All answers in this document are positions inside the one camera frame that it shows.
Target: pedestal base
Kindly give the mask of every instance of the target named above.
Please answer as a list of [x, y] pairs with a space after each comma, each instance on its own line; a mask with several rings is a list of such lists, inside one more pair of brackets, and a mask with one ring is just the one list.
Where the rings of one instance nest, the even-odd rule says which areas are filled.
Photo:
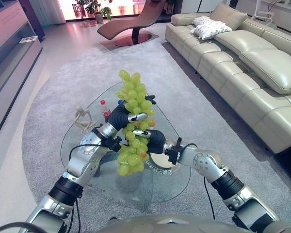
[[152, 35], [149, 33], [141, 33], [138, 36], [138, 40], [135, 40], [131, 37], [131, 35], [128, 35], [128, 36], [125, 36], [125, 37], [122, 37], [122, 38], [116, 40], [115, 44], [117, 46], [137, 45], [137, 44], [140, 44], [140, 43], [143, 43], [143, 42], [149, 40], [151, 37], [152, 37]]

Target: white chair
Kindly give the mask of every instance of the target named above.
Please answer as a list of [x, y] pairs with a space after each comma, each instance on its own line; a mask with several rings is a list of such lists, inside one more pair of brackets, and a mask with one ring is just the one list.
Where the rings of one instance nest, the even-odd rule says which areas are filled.
[[260, 18], [260, 19], [265, 20], [266, 22], [265, 25], [271, 24], [273, 21], [274, 13], [269, 12], [269, 11], [260, 11], [260, 7], [261, 7], [261, 0], [257, 0], [256, 10], [253, 16], [251, 17], [251, 19]]

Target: bunch of grapes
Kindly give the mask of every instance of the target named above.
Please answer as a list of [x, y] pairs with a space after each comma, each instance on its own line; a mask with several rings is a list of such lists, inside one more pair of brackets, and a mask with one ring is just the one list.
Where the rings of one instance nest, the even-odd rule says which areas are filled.
[[123, 134], [126, 136], [128, 145], [122, 145], [120, 154], [117, 158], [119, 167], [118, 174], [121, 176], [131, 175], [137, 171], [144, 170], [144, 161], [149, 159], [147, 153], [147, 138], [136, 136], [134, 130], [146, 130], [148, 127], [155, 126], [155, 120], [150, 116], [155, 115], [155, 111], [151, 109], [152, 102], [146, 100], [146, 86], [140, 82], [140, 74], [134, 73], [132, 76], [121, 70], [119, 76], [123, 80], [123, 88], [117, 91], [116, 94], [121, 100], [125, 100], [125, 108], [132, 114], [147, 113], [148, 117], [144, 120], [129, 123], [123, 129]]

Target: water bottle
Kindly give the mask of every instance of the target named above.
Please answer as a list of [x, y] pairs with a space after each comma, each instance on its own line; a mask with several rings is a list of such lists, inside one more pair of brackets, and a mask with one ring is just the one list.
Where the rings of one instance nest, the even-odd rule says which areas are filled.
[[108, 122], [108, 118], [109, 118], [109, 116], [111, 114], [111, 110], [108, 107], [108, 105], [106, 104], [105, 100], [101, 100], [100, 101], [100, 105], [101, 105], [102, 115], [105, 118], [105, 122], [107, 123]]

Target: robotic hand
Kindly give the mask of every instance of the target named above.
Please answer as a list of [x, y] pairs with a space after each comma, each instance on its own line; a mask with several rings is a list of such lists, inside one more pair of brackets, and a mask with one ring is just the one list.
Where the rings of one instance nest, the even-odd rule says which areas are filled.
[[165, 153], [169, 156], [168, 161], [174, 165], [179, 162], [204, 176], [217, 190], [228, 209], [234, 211], [232, 219], [237, 226], [258, 233], [291, 231], [291, 224], [279, 221], [271, 208], [222, 164], [216, 152], [199, 149], [194, 143], [182, 145], [181, 138], [174, 143], [157, 130], [134, 133], [150, 139], [148, 152]]
[[62, 176], [51, 191], [46, 194], [26, 222], [46, 229], [48, 233], [65, 233], [67, 226], [63, 219], [73, 210], [77, 198], [96, 173], [99, 162], [108, 149], [118, 152], [121, 148], [120, 137], [116, 133], [129, 122], [145, 119], [146, 113], [129, 115], [125, 109], [126, 102], [118, 105], [109, 116], [108, 123], [95, 127], [79, 145], [79, 150], [70, 160]]

